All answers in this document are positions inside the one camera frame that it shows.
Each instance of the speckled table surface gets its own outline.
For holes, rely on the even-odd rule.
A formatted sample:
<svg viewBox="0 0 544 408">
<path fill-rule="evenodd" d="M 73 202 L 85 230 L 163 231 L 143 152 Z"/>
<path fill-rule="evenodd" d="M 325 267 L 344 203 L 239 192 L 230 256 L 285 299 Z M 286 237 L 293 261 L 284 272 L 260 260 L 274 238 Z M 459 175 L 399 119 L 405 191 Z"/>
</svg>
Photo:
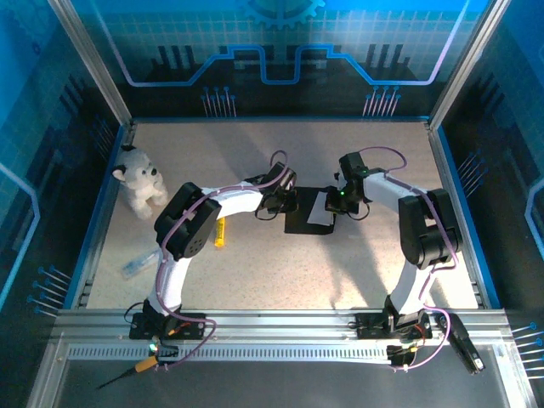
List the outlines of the speckled table surface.
<svg viewBox="0 0 544 408">
<path fill-rule="evenodd" d="M 139 124 L 134 144 L 162 172 L 172 196 L 187 181 L 220 187 L 265 173 L 277 149 L 289 154 L 297 185 L 335 184 L 338 159 L 366 146 L 401 150 L 408 167 L 395 174 L 426 189 L 441 186 L 422 123 L 206 122 Z M 400 159 L 371 150 L 369 167 L 392 167 Z M 156 248 L 153 223 L 138 220 L 119 197 L 110 221 L 88 301 L 90 309 L 125 309 L 144 300 L 153 268 L 130 280 L 124 264 Z M 404 258 L 398 216 L 378 204 L 357 222 L 339 217 L 332 235 L 283 234 L 284 217 L 258 221 L 250 213 L 226 219 L 225 247 L 209 241 L 190 265 L 183 289 L 185 309 L 381 308 L 400 276 Z M 441 275 L 429 304 L 477 308 L 461 256 L 454 272 Z"/>
</svg>

